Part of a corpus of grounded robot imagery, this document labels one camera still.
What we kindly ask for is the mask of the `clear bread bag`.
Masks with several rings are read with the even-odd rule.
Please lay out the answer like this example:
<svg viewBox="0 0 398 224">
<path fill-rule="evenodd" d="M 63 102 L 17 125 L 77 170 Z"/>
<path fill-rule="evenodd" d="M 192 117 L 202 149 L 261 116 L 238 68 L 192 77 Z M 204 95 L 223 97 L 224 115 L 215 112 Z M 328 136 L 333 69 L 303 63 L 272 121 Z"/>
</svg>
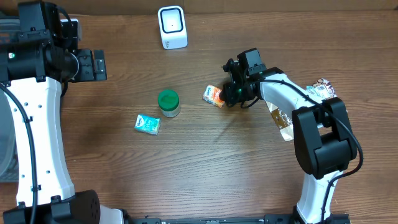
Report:
<svg viewBox="0 0 398 224">
<path fill-rule="evenodd" d="M 315 83 L 309 86 L 313 86 L 317 93 L 320 95 L 320 98 L 323 100 L 337 97 L 335 89 L 333 88 L 331 82 L 324 78 L 318 79 Z M 294 132 L 290 115 L 284 113 L 278 106 L 272 104 L 269 101 L 266 101 L 266 104 L 283 139 L 285 141 L 293 140 Z"/>
</svg>

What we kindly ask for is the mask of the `teal tissue packet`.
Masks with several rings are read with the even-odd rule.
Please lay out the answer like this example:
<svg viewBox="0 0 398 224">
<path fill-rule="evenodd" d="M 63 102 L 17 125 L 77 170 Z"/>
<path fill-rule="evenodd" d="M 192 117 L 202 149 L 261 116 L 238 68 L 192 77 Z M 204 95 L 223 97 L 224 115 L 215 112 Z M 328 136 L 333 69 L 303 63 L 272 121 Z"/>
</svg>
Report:
<svg viewBox="0 0 398 224">
<path fill-rule="evenodd" d="M 143 133 L 158 135 L 160 118 L 153 118 L 144 114 L 137 115 L 134 129 Z"/>
</svg>

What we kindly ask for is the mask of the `green lid jar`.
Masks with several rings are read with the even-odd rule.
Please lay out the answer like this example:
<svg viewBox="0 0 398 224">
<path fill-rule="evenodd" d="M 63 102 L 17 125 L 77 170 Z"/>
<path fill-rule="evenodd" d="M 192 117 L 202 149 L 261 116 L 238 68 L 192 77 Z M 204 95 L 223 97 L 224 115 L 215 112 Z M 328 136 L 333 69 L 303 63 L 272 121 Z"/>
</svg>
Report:
<svg viewBox="0 0 398 224">
<path fill-rule="evenodd" d="M 158 96 L 158 106 L 166 117 L 176 117 L 180 112 L 180 98 L 173 90 L 163 90 Z"/>
</svg>

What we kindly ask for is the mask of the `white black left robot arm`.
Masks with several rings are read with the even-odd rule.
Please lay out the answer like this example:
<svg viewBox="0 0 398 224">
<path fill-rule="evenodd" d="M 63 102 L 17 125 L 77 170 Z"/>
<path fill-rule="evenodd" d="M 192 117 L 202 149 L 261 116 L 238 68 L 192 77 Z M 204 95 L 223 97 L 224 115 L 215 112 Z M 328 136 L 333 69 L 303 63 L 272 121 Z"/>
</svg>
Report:
<svg viewBox="0 0 398 224">
<path fill-rule="evenodd" d="M 60 6 L 18 5 L 20 30 L 1 46 L 1 90 L 16 135 L 19 186 L 5 223 L 106 223 L 119 212 L 100 204 L 94 190 L 77 192 L 68 173 L 60 104 L 69 82 L 107 78 L 104 52 L 79 49 L 78 22 Z"/>
</svg>

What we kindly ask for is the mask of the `green wipes packet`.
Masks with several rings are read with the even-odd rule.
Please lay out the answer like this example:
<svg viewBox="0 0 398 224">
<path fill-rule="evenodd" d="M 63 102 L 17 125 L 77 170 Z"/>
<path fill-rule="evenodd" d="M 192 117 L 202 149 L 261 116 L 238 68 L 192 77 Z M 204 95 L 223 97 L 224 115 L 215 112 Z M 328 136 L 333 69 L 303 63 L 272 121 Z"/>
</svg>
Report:
<svg viewBox="0 0 398 224">
<path fill-rule="evenodd" d="M 315 88 L 313 86 L 307 86 L 306 91 L 313 96 L 320 97 L 320 95 L 317 93 L 317 91 L 315 90 Z"/>
</svg>

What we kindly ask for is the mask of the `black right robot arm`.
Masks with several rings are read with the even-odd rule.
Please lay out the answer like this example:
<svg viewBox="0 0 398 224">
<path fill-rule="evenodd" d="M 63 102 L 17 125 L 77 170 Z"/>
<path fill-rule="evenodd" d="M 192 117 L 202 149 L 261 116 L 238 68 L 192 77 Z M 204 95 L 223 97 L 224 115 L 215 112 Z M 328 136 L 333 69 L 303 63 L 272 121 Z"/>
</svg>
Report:
<svg viewBox="0 0 398 224">
<path fill-rule="evenodd" d="M 228 107 L 268 101 L 290 114 L 296 159 L 304 171 L 302 193 L 290 214 L 268 214 L 264 223 L 349 223 L 330 211 L 337 181 L 359 171 L 363 151 L 354 136 L 346 106 L 337 97 L 322 99 L 289 80 L 279 68 L 267 68 L 256 48 L 229 59 L 223 71 L 230 82 L 220 98 Z"/>
</svg>

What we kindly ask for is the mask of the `orange tissue packet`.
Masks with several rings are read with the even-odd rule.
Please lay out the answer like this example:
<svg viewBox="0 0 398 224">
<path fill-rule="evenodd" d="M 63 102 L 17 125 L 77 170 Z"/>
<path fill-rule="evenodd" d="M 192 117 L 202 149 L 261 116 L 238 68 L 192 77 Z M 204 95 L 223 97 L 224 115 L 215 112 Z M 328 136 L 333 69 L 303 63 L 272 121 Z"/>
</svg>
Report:
<svg viewBox="0 0 398 224">
<path fill-rule="evenodd" d="M 219 108 L 222 108 L 225 102 L 220 98 L 222 89 L 215 87 L 213 85 L 208 85 L 203 93 L 203 99 Z"/>
</svg>

